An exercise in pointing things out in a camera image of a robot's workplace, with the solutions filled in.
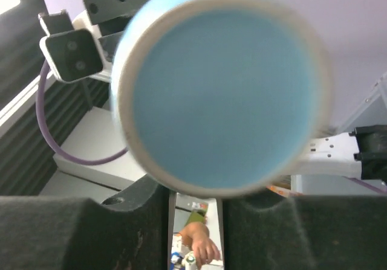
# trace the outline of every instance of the purple cable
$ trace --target purple cable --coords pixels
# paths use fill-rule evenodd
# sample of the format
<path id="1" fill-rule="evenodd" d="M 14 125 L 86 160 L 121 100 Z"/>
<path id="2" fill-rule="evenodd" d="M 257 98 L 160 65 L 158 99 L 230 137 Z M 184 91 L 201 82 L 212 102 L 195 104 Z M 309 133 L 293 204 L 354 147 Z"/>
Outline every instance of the purple cable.
<path id="1" fill-rule="evenodd" d="M 50 72 L 50 66 L 48 65 L 48 62 L 45 60 L 43 67 L 41 69 L 41 74 L 40 74 L 41 78 L 37 86 L 36 117 L 37 117 L 37 123 L 42 132 L 42 135 L 46 140 L 47 144 L 52 148 L 52 150 L 57 154 L 59 154 L 60 156 L 66 158 L 67 160 L 81 164 L 83 166 L 98 166 L 100 164 L 109 163 L 123 156 L 126 152 L 128 152 L 127 149 L 123 149 L 117 152 L 116 154 L 106 158 L 102 158 L 98 160 L 85 160 L 85 159 L 81 159 L 73 155 L 70 155 L 60 148 L 60 146 L 57 144 L 57 142 L 55 142 L 54 138 L 50 134 L 50 131 L 48 130 L 48 126 L 47 126 L 47 122 L 44 114 L 44 88 L 45 88 L 46 79 L 49 72 Z"/>
<path id="2" fill-rule="evenodd" d="M 376 192 L 376 193 L 387 194 L 387 190 L 381 190 L 380 188 L 377 188 L 377 187 L 375 187 L 375 186 L 373 186 L 373 185 L 371 185 L 371 184 L 368 184 L 368 183 L 366 183 L 366 182 L 364 182 L 364 181 L 361 181 L 361 180 L 359 180 L 359 179 L 357 179 L 357 178 L 347 178 L 347 179 L 349 179 L 350 181 L 353 181 L 353 182 L 355 182 L 356 184 L 359 184 L 359 185 L 361 185 L 361 186 L 363 186 L 363 187 L 366 187 L 366 188 L 368 188 L 369 190 L 372 190 L 372 191 L 374 191 L 374 192 Z"/>

